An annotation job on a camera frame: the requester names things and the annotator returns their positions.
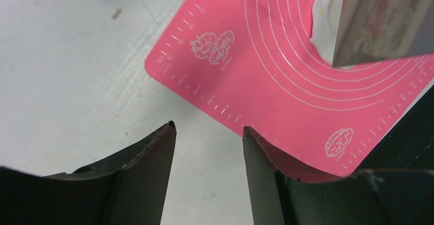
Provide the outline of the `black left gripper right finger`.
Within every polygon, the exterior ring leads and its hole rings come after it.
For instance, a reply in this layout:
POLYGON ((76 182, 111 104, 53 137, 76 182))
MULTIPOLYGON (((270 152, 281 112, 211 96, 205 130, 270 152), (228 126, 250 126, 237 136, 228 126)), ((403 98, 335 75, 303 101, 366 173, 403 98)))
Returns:
POLYGON ((433 171, 362 169, 347 177, 313 168, 252 127, 243 130, 255 224, 433 224, 433 171))

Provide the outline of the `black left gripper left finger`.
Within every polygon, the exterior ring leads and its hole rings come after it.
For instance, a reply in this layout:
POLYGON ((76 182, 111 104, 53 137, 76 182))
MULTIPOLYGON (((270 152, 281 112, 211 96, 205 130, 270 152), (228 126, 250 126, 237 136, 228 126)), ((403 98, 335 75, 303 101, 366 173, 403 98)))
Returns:
POLYGON ((169 121, 72 173, 1 167, 1 224, 160 224, 176 135, 169 121))

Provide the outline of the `pink silicone baking mat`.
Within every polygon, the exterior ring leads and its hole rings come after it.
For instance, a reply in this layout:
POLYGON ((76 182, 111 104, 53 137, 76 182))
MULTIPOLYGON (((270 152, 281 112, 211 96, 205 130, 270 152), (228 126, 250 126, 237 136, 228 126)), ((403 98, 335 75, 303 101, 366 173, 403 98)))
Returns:
POLYGON ((333 69, 314 0, 185 0, 144 67, 221 124, 321 171, 352 173, 433 85, 433 56, 333 69))

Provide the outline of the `white dough lump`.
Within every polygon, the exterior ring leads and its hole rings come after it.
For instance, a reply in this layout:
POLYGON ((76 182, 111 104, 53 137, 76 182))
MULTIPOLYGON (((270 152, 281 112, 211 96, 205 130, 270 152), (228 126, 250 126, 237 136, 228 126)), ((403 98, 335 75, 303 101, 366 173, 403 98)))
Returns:
POLYGON ((332 65, 344 0, 314 0, 310 44, 319 57, 332 65))

